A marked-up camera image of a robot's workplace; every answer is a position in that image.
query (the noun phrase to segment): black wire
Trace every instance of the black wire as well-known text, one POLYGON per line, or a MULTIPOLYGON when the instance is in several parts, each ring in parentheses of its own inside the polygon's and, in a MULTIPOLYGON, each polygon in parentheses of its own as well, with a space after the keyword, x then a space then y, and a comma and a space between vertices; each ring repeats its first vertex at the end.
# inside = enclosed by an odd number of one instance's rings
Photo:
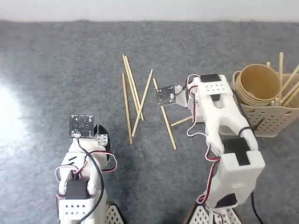
POLYGON ((217 215, 219 215, 220 217, 221 217, 221 224, 223 224, 223 217, 222 217, 222 215, 220 214, 220 213, 218 213, 218 212, 216 212, 216 211, 211 211, 211 212, 214 212, 214 213, 216 213, 217 215))
POLYGON ((80 145, 80 142, 79 142, 79 138, 76 138, 77 139, 77 142, 78 142, 78 146, 85 152, 85 154, 90 158, 90 160, 93 162, 95 168, 97 169, 97 172, 100 176, 100 180, 101 180, 101 193, 100 193, 100 196, 96 202, 96 204, 94 205, 94 207, 83 217, 79 220, 79 222, 77 222, 77 224, 80 224, 82 223, 85 219, 87 219, 92 213, 93 211, 96 210, 96 208, 98 207, 98 205, 100 204, 101 200, 102 200, 102 197, 103 197, 103 194, 104 194, 104 179, 103 179, 103 176, 102 176, 102 173, 100 171, 100 168, 98 167, 96 161, 94 160, 94 158, 90 155, 90 153, 84 149, 81 145, 80 145))
POLYGON ((256 215, 257 219, 260 221, 260 224, 263 224, 262 219, 260 218, 260 216, 258 215, 258 213, 256 211, 256 206, 254 205, 253 191, 251 192, 251 205, 252 205, 254 214, 256 215))
POLYGON ((180 92, 178 92, 178 93, 176 93, 176 94, 174 94, 174 96, 176 97, 178 94, 180 94, 183 90, 185 90, 186 89, 186 85, 184 85, 183 86, 183 88, 181 89, 181 91, 180 92))

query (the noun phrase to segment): circuit board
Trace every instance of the circuit board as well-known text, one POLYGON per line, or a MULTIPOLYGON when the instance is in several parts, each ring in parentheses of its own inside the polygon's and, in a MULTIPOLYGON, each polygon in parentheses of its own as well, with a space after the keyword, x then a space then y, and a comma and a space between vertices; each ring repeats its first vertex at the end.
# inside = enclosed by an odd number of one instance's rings
POLYGON ((92 139, 94 119, 91 114, 72 114, 70 116, 70 136, 72 138, 92 139))
POLYGON ((159 106, 174 104, 176 102, 174 85, 156 89, 156 94, 159 106))

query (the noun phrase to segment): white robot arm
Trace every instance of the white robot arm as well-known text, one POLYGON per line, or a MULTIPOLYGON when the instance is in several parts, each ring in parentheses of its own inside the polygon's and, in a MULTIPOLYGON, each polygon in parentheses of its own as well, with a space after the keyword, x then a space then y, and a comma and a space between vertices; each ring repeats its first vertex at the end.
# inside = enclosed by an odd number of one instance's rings
POLYGON ((239 112, 224 75, 190 75, 185 86, 186 91, 175 87, 176 103, 191 110, 194 124, 205 122, 207 154, 211 150, 217 156, 211 160, 214 163, 207 189, 198 203, 211 210, 236 207, 254 190, 265 166, 256 138, 239 112), (221 128, 230 128, 238 138, 221 141, 221 128), (212 178, 216 165, 218 170, 212 178))
POLYGON ((74 138, 73 142, 62 164, 55 170, 59 181, 57 211, 60 224, 105 224, 115 216, 123 224, 116 205, 113 205, 114 212, 107 215, 110 207, 107 206, 102 172, 117 168, 116 158, 109 152, 107 131, 102 126, 93 126, 93 115, 71 115, 70 136, 74 138), (105 169, 109 158, 114 159, 114 167, 105 169))

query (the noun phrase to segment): paper cup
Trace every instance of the paper cup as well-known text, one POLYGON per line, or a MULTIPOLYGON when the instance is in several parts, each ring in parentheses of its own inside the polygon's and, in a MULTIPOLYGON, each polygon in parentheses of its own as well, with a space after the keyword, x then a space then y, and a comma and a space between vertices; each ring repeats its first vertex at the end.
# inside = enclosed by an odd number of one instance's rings
POLYGON ((245 67, 238 76, 236 84, 248 98, 267 105, 280 91, 280 82, 275 70, 263 64, 251 64, 245 67))

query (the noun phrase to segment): basket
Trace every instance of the basket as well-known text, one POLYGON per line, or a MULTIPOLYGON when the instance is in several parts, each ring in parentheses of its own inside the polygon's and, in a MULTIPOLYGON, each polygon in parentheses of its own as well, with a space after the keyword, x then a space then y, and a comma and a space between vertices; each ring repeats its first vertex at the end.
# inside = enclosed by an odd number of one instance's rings
MULTIPOLYGON (((230 84, 235 89, 235 81, 239 73, 235 72, 230 84)), ((290 74, 283 74, 283 83, 288 79, 290 74)), ((292 86, 299 81, 297 74, 283 91, 284 96, 292 86)), ((249 118, 250 124, 256 126, 262 119, 263 121, 255 131, 256 137, 274 138, 278 133, 286 128, 290 123, 299 118, 299 94, 289 103, 289 107, 283 106, 249 106, 241 104, 244 113, 249 118)), ((229 128, 222 128, 220 134, 235 135, 229 128)))

